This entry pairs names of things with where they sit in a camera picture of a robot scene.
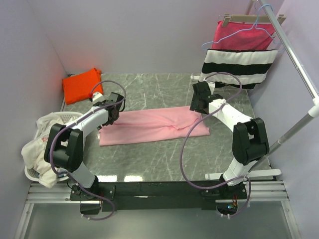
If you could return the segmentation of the pink t shirt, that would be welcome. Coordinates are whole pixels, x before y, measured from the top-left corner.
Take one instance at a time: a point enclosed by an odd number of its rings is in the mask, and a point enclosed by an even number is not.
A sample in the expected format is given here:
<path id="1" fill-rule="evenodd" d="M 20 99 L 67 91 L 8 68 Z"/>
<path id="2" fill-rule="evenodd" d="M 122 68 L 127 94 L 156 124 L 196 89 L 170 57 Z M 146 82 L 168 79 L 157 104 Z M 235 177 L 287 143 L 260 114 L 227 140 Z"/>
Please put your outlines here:
<path id="1" fill-rule="evenodd" d="M 189 106 L 121 112 L 112 124 L 99 130 L 99 145 L 155 142 L 186 137 L 202 119 Z"/>

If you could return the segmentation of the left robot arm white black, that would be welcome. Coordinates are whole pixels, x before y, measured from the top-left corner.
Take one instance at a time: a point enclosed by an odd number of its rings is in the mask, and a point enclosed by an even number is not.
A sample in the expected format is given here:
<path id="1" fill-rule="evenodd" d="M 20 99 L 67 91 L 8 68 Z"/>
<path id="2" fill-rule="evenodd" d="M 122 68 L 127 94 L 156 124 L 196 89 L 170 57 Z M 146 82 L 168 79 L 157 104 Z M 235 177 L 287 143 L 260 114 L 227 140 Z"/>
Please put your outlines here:
<path id="1" fill-rule="evenodd" d="M 100 188 L 97 176 L 92 174 L 83 163 L 85 138 L 94 130 L 112 125 L 119 113 L 125 108 L 125 97 L 110 93 L 107 99 L 100 93 L 93 94 L 92 108 L 79 118 L 66 125 L 56 123 L 49 133 L 44 160 L 58 174 L 68 176 L 82 186 L 82 194 L 88 200 L 99 196 Z"/>

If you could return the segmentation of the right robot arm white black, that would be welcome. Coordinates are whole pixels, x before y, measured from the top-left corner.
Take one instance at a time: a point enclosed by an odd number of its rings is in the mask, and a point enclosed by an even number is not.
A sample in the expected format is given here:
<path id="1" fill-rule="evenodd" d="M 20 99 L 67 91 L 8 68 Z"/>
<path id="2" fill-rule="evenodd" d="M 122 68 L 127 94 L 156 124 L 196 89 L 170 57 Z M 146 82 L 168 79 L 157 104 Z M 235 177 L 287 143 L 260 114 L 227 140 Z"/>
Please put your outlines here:
<path id="1" fill-rule="evenodd" d="M 248 171 L 269 152 L 265 123 L 261 118 L 241 113 L 220 94 L 213 94 L 208 82 L 198 82 L 192 87 L 190 110 L 212 114 L 233 133 L 233 160 L 221 175 L 220 180 L 225 182 L 219 186 L 220 196 L 229 199 L 236 193 L 235 185 L 241 183 Z"/>

